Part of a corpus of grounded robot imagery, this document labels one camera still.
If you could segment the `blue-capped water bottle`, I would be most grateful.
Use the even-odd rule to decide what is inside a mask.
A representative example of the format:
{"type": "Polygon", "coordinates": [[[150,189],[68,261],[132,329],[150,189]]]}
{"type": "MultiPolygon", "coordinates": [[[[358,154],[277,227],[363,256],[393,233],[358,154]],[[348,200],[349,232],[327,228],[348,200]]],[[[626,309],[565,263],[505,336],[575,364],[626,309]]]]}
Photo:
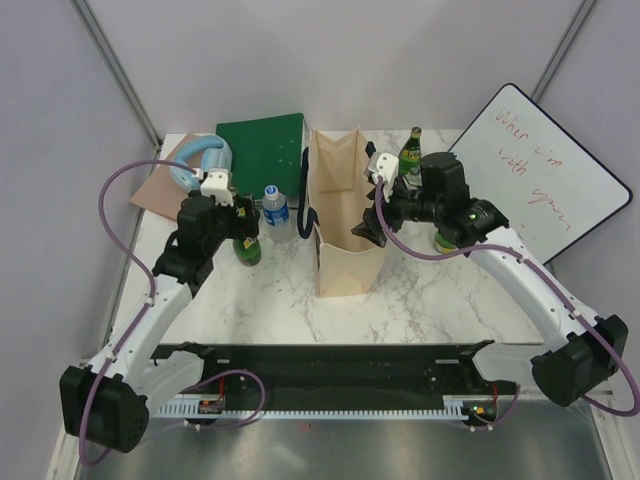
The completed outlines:
{"type": "Polygon", "coordinates": [[[286,196],[276,185],[264,189],[262,208],[269,237],[274,243],[287,243],[293,235],[286,196]]]}

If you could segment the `beige canvas tote bag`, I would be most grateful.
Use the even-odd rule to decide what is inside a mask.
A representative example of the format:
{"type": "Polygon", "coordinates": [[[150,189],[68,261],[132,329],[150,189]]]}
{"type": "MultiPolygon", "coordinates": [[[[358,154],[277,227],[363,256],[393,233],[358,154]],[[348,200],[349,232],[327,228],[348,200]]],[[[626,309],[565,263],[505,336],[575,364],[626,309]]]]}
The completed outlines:
{"type": "Polygon", "coordinates": [[[314,130],[303,151],[297,229],[312,240],[319,297],[368,292],[384,263],[383,248],[352,233],[372,206],[365,176],[370,145],[358,128],[339,138],[314,130]]]}

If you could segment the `green Perrier glass bottle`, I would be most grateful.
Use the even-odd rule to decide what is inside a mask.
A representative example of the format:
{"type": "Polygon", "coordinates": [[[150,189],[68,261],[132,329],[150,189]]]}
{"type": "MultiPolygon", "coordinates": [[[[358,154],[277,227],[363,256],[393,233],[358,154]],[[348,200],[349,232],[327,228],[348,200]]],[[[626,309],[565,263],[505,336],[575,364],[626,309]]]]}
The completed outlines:
{"type": "Polygon", "coordinates": [[[420,173],[420,162],[422,158],[421,149],[422,129],[414,126],[410,136],[404,143],[399,153],[399,174],[403,176],[416,176],[420,173]]]}

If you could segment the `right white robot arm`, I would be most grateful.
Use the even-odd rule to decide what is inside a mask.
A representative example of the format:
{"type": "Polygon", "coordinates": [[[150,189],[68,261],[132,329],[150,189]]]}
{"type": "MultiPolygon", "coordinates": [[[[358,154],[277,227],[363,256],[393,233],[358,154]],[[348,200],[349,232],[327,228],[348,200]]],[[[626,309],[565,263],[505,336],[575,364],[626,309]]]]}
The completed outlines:
{"type": "Polygon", "coordinates": [[[483,392],[494,381],[533,385],[559,406],[584,399],[599,403],[590,392],[616,373],[627,381],[632,397],[639,386],[622,355],[628,327],[616,315],[599,315],[553,278],[527,249],[509,220],[487,200],[471,196],[462,163],[450,152],[438,152],[419,163],[421,182],[411,185],[390,153],[370,155],[365,169],[373,204],[363,213],[354,235],[379,247],[394,243],[420,260],[444,260],[444,255],[417,252],[397,237],[406,221],[433,224],[453,244],[452,257],[464,256],[511,296],[539,332],[539,345],[485,341],[458,368],[467,392],[483,392]]]}

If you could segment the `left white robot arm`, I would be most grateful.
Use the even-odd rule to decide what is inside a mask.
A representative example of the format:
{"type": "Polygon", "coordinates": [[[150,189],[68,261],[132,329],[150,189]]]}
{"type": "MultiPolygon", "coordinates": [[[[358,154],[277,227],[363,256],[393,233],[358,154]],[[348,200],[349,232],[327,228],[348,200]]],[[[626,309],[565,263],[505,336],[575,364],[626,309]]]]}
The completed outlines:
{"type": "Polygon", "coordinates": [[[86,366],[68,367],[59,381],[64,428],[79,439],[122,453],[138,445],[152,414],[192,387],[208,393],[219,369],[192,347],[154,364],[152,355],[179,314],[213,271],[213,257],[227,240],[259,233],[259,212],[250,195],[223,205],[191,193],[182,202],[177,228],[151,271],[140,311],[86,366]]]}

